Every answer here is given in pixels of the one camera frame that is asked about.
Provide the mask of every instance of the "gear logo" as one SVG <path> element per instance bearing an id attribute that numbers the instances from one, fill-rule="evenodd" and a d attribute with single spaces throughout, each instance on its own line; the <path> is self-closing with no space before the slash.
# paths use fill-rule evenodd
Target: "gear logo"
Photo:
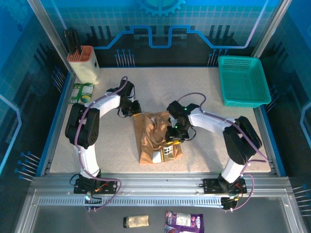
<path id="1" fill-rule="evenodd" d="M 152 16 L 163 15 L 169 16 L 169 13 L 175 14 L 176 10 L 179 10 L 180 5 L 186 3 L 185 0 L 137 0 L 140 9 L 151 13 Z"/>
<path id="2" fill-rule="evenodd" d="M 26 0 L 0 0 L 0 6 L 5 7 L 19 24 L 22 23 L 28 15 L 27 4 Z"/>

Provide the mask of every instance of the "teal plastic basket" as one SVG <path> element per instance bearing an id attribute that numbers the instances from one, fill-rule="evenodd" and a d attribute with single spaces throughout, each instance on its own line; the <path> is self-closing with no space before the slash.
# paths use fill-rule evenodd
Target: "teal plastic basket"
<path id="1" fill-rule="evenodd" d="M 220 56 L 218 64 L 225 106 L 257 108 L 271 102 L 258 58 Z"/>

